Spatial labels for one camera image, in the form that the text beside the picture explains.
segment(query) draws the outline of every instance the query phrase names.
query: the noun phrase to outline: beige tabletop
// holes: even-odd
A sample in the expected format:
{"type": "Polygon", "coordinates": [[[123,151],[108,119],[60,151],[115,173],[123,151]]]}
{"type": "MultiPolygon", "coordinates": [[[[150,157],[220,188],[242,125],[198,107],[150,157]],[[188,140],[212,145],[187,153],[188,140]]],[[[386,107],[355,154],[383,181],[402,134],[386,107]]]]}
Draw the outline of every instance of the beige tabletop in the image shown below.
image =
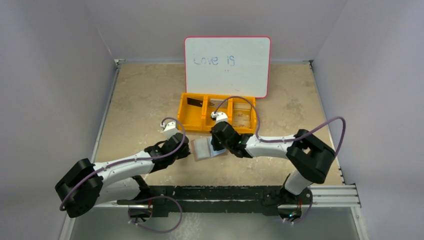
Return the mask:
{"type": "MultiPolygon", "coordinates": [[[[126,63],[121,67],[99,142],[96,162],[127,157],[166,139],[164,117],[177,117],[185,91],[183,64],[126,63]]],[[[272,64],[268,96],[256,101],[261,136],[286,136],[311,130],[326,119],[308,64],[272,64]]],[[[315,135],[332,146],[327,127],[315,135]]],[[[187,134],[188,139],[207,134],[187,134]]],[[[294,170],[275,157],[237,158],[231,154],[195,161],[193,155],[151,174],[149,185],[256,186],[282,185],[294,170]]],[[[325,185],[341,185],[336,161],[325,185]]]]}

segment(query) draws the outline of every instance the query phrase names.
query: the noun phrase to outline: yellow organizer box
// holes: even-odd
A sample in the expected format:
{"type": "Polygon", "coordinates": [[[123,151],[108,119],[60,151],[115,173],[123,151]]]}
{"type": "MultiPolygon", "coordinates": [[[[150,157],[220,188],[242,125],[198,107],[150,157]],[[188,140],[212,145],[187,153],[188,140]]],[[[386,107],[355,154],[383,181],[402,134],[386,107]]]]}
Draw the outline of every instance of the yellow organizer box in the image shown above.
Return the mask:
{"type": "MultiPolygon", "coordinates": [[[[209,133],[215,125],[211,113],[215,111],[222,100],[228,95],[186,93],[181,95],[177,119],[184,125],[187,132],[209,133]]],[[[243,96],[255,107],[254,97],[243,96]]],[[[253,134],[256,130],[255,110],[245,100],[230,98],[218,109],[228,116],[230,123],[239,134],[253,134]]]]}

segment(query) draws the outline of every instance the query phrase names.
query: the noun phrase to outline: whiteboard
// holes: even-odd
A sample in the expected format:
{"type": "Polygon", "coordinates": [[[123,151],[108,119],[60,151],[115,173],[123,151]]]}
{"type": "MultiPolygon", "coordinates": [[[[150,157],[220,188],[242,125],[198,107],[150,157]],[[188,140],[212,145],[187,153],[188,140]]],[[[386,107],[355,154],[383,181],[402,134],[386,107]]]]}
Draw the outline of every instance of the whiteboard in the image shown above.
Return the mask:
{"type": "Polygon", "coordinates": [[[187,93],[267,96],[269,37],[189,36],[184,48],[187,93]]]}

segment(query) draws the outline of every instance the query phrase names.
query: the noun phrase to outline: robotic arm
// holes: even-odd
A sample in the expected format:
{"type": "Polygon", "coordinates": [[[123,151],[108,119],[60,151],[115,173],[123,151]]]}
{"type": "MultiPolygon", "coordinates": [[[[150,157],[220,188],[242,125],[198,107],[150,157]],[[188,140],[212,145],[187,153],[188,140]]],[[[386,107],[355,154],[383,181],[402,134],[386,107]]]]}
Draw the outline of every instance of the robotic arm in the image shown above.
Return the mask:
{"type": "Polygon", "coordinates": [[[295,197],[312,183],[324,183],[335,159],[334,150],[312,134],[300,141],[290,141],[307,134],[305,129],[288,136],[260,136],[265,142],[255,134],[238,134],[223,112],[212,112],[211,117],[216,120],[210,131],[215,151],[226,148],[238,158],[267,156],[291,161],[296,170],[287,177],[280,192],[282,195],[295,197]]]}
{"type": "Polygon", "coordinates": [[[79,160],[55,186],[57,194],[64,201],[78,183],[92,175],[65,201],[63,206],[69,217],[79,217],[97,204],[134,199],[145,187],[140,174],[166,169],[175,160],[187,157],[190,154],[189,139],[185,138],[176,152],[158,159],[159,156],[174,151],[183,141],[183,134],[178,132],[175,122],[162,127],[167,140],[149,146],[137,154],[110,162],[91,163],[87,158],[79,160]]]}

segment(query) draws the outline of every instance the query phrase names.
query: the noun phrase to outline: white wall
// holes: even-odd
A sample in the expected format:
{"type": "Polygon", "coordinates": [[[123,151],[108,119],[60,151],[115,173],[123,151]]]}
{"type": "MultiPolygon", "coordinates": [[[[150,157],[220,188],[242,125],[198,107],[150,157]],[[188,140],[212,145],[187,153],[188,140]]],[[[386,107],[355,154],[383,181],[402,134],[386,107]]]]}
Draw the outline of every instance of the white wall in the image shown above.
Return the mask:
{"type": "Polygon", "coordinates": [[[114,71],[82,0],[0,1],[2,239],[58,239],[55,184],[91,156],[114,71]]]}
{"type": "Polygon", "coordinates": [[[272,59],[313,59],[347,0],[85,0],[115,59],[182,61],[187,36],[269,35],[272,59]]]}
{"type": "Polygon", "coordinates": [[[375,240],[424,239],[423,13],[419,0],[349,0],[314,62],[327,117],[346,118],[340,165],[375,240]]]}

